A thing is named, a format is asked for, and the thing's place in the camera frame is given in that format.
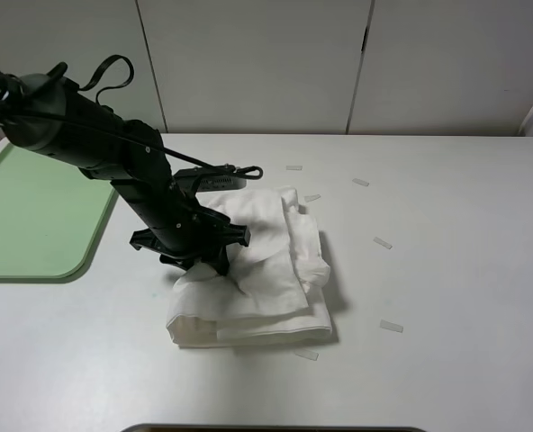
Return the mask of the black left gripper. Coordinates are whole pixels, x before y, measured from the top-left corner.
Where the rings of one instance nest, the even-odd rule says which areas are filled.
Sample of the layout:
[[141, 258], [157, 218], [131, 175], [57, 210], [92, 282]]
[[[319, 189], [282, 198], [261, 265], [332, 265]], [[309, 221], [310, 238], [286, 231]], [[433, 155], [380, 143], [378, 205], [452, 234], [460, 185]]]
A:
[[202, 261], [218, 275], [226, 275], [230, 262], [225, 246], [249, 246], [248, 226], [230, 224], [227, 216], [201, 205], [139, 200], [129, 205], [146, 225], [131, 235], [131, 246], [159, 254], [163, 264], [187, 270]]

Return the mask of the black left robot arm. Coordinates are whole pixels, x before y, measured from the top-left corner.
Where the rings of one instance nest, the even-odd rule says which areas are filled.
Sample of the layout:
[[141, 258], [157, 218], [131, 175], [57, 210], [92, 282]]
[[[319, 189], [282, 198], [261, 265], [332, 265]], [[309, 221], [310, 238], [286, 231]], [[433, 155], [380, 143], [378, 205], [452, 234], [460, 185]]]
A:
[[199, 187], [210, 182], [258, 180], [259, 166], [214, 166], [166, 148], [161, 134], [139, 120], [125, 121], [84, 94], [120, 56], [104, 60], [88, 84], [65, 76], [58, 63], [45, 74], [14, 76], [0, 70], [0, 131], [18, 148], [61, 161], [91, 180], [104, 180], [134, 210], [145, 229], [130, 244], [159, 255], [163, 264], [190, 269], [197, 262], [227, 274], [229, 245], [248, 246], [248, 227], [202, 206]]

